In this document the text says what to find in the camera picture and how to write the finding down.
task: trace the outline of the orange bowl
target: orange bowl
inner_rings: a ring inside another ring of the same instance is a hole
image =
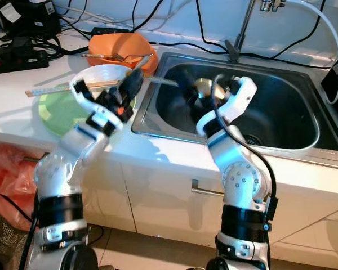
[[[154,48],[139,33],[114,33],[104,35],[94,35],[89,42],[89,53],[114,55],[119,54],[122,57],[128,55],[147,55],[152,53],[149,62],[141,69],[144,73],[153,75],[158,66],[158,56]],[[128,57],[126,62],[108,60],[103,58],[88,57],[90,65],[116,64],[123,65],[133,69],[142,59],[142,57]]]

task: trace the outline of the faucet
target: faucet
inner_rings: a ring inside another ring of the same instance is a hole
[[[261,0],[260,10],[277,12],[278,8],[285,6],[286,0]]]
[[[286,0],[261,0],[260,10],[261,11],[273,11],[276,12],[278,8],[285,6]],[[252,14],[255,5],[255,0],[250,0],[247,8],[246,15],[243,20],[241,32],[237,35],[235,44],[232,45],[229,40],[225,40],[226,49],[229,51],[229,61],[237,62],[241,54],[241,49],[245,39],[245,32],[249,23],[250,16]]]

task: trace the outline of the faucet handle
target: faucet handle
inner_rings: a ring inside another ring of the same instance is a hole
[[[226,49],[229,51],[229,60],[237,62],[239,59],[239,51],[234,48],[234,46],[231,44],[229,40],[224,41]]]
[[[260,10],[277,12],[278,8],[285,6],[285,1],[286,0],[262,0]]]

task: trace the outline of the green plate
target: green plate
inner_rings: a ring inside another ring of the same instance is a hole
[[[136,98],[131,101],[133,108],[135,103]],[[60,137],[77,123],[85,122],[89,116],[70,93],[44,94],[40,97],[38,106],[45,127]]]

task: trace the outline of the kitchen counter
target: kitchen counter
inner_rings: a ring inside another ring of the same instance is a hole
[[[175,49],[164,46],[157,46],[157,49],[159,57],[164,51],[174,51],[225,59],[225,56],[211,55],[193,49]],[[306,72],[316,85],[325,75],[323,70],[273,61],[243,58],[241,62]],[[89,65],[86,59],[80,56],[65,56],[51,61],[48,68],[0,74],[0,141],[52,150],[59,137],[49,132],[41,122],[38,115],[38,97],[27,98],[24,91],[53,87],[59,83],[68,82],[77,72],[87,67]],[[135,113],[148,85],[148,81],[143,83],[137,97]],[[108,162],[115,160],[123,164],[139,164],[219,179],[219,171],[205,145],[134,134],[131,132],[133,119],[134,117],[125,125],[123,131],[112,135],[110,145],[104,153],[104,158]],[[275,172],[278,185],[338,194],[338,169],[336,168],[272,156],[267,156],[267,159]]]

